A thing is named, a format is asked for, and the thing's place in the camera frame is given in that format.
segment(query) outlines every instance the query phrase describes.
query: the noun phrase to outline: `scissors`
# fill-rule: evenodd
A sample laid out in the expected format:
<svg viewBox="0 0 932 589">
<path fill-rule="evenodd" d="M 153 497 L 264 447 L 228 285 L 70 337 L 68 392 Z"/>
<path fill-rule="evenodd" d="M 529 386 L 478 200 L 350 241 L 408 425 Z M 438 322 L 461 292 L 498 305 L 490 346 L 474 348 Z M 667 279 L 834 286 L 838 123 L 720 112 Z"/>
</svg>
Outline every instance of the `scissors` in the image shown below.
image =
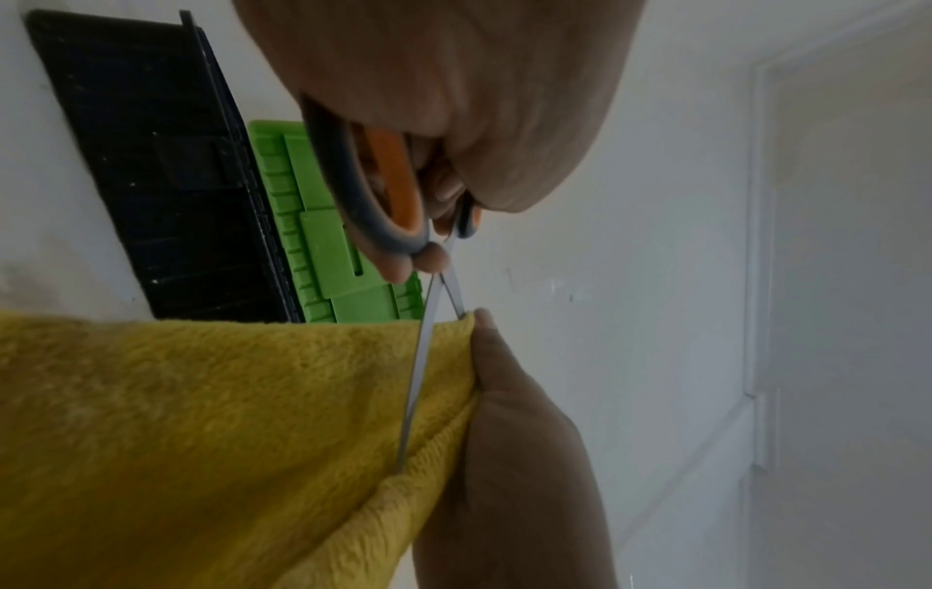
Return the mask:
<svg viewBox="0 0 932 589">
<path fill-rule="evenodd" d="M 387 203 L 383 203 L 372 192 L 363 173 L 350 123 L 308 97 L 302 101 L 302 111 L 308 137 L 311 139 L 323 178 L 334 200 L 349 220 L 375 246 L 384 251 L 411 255 L 427 247 L 430 243 L 429 219 L 417 173 L 411 161 L 407 138 L 400 133 L 383 129 L 364 129 L 366 140 L 385 182 Z M 476 234 L 481 219 L 482 210 L 476 206 L 472 194 L 466 192 L 456 205 L 452 230 L 442 243 L 448 254 L 452 254 L 457 239 L 468 239 Z M 424 380 L 437 306 L 444 290 L 449 294 L 457 318 L 462 319 L 466 316 L 459 281 L 450 265 L 446 270 L 432 276 L 427 287 L 424 316 L 417 334 L 415 362 L 398 442 L 398 474 L 405 470 L 411 425 Z"/>
</svg>

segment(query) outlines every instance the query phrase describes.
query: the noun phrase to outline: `orange scissors handle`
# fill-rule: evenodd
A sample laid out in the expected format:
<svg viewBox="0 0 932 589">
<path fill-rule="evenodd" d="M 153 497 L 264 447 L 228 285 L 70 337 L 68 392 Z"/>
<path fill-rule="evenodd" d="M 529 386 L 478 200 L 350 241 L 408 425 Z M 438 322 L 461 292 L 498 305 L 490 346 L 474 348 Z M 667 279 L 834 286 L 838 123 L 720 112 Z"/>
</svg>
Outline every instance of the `orange scissors handle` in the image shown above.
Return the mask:
<svg viewBox="0 0 932 589">
<path fill-rule="evenodd" d="M 430 230 L 405 136 L 365 128 L 366 140 L 385 182 L 387 201 L 382 201 L 366 181 L 350 124 L 308 97 L 303 100 L 302 111 L 323 178 L 349 220 L 383 251 L 411 255 L 424 249 Z M 481 219 L 482 210 L 472 195 L 465 194 L 453 224 L 457 237 L 472 237 Z"/>
</svg>

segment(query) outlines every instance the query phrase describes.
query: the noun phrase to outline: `green plastic object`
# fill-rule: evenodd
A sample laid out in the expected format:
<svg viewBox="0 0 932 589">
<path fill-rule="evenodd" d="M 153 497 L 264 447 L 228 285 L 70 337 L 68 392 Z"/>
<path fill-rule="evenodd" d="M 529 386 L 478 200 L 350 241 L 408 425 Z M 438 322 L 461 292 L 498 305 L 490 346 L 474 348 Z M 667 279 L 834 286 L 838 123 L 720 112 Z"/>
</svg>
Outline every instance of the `green plastic object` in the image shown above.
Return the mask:
<svg viewBox="0 0 932 589">
<path fill-rule="evenodd" d="M 386 283 L 347 238 L 304 124 L 254 120 L 250 141 L 309 323 L 421 319 L 420 279 Z"/>
</svg>

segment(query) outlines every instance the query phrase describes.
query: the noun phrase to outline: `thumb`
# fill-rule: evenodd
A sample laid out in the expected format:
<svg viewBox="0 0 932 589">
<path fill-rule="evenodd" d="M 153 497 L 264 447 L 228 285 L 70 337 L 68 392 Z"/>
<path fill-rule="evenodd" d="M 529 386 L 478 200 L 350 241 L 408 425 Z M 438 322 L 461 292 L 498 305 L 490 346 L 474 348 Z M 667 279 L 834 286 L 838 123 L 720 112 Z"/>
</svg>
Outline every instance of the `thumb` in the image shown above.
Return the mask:
<svg viewBox="0 0 932 589">
<path fill-rule="evenodd" d="M 492 313 L 476 310 L 472 339 L 473 364 L 483 391 L 517 392 L 528 387 L 530 377 L 495 326 Z"/>
</svg>

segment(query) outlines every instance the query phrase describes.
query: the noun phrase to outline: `microfiber cloth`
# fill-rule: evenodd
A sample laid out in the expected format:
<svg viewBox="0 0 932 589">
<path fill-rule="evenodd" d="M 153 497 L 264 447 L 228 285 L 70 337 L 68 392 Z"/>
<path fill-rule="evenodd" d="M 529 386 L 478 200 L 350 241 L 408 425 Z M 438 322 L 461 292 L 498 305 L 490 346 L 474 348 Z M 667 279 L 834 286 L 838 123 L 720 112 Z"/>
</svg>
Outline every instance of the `microfiber cloth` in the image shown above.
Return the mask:
<svg viewBox="0 0 932 589">
<path fill-rule="evenodd" d="M 118 324 L 0 312 L 0 586 L 382 588 L 459 459 L 472 316 Z"/>
</svg>

